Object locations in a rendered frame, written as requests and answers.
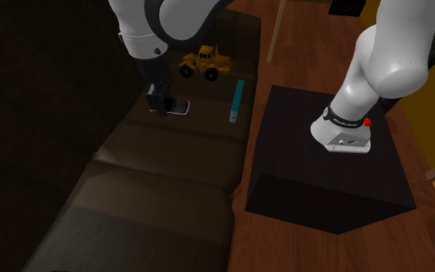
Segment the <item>black and silver phone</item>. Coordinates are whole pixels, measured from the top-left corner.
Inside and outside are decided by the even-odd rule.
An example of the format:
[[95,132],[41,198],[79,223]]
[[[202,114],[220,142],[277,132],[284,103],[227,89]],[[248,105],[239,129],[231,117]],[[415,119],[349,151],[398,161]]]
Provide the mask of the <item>black and silver phone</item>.
[[178,100],[175,98],[149,98],[148,104],[150,111],[157,112],[165,116],[167,114],[186,115],[189,111],[190,102],[188,100]]

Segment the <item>yellow toy tractor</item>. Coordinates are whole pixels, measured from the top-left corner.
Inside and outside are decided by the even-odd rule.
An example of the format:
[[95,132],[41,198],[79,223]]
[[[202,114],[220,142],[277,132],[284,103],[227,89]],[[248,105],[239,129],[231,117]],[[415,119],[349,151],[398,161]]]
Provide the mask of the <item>yellow toy tractor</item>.
[[189,53],[182,58],[178,70],[184,78],[190,78],[195,71],[203,72],[209,82],[230,72],[231,57],[221,55],[218,46],[202,45],[197,53]]

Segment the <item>teal remote control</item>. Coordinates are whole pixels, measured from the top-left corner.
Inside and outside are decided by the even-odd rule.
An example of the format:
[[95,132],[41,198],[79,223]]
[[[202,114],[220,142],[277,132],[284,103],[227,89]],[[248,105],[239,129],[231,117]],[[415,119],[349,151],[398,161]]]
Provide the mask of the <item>teal remote control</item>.
[[237,80],[236,89],[233,96],[233,102],[229,112],[229,122],[233,124],[235,124],[237,120],[237,115],[240,108],[240,102],[243,95],[244,84],[245,84],[244,80]]

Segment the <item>dark brown sofa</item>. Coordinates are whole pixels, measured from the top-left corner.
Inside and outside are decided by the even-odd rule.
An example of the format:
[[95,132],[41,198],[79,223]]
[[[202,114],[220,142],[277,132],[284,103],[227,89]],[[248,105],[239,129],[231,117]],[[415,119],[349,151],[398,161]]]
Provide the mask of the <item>dark brown sofa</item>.
[[[172,74],[184,116],[139,97],[96,152],[22,272],[227,272],[250,132],[261,21],[224,10],[204,37],[232,59],[209,82]],[[244,80],[236,123],[229,122]]]

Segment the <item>black robot stand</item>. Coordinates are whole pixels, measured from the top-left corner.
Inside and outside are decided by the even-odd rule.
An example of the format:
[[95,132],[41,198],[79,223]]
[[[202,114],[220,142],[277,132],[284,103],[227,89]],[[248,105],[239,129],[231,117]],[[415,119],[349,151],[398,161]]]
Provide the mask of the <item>black robot stand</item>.
[[273,86],[257,136],[246,211],[341,234],[416,208],[380,105],[367,154],[327,151],[310,126],[333,96]]

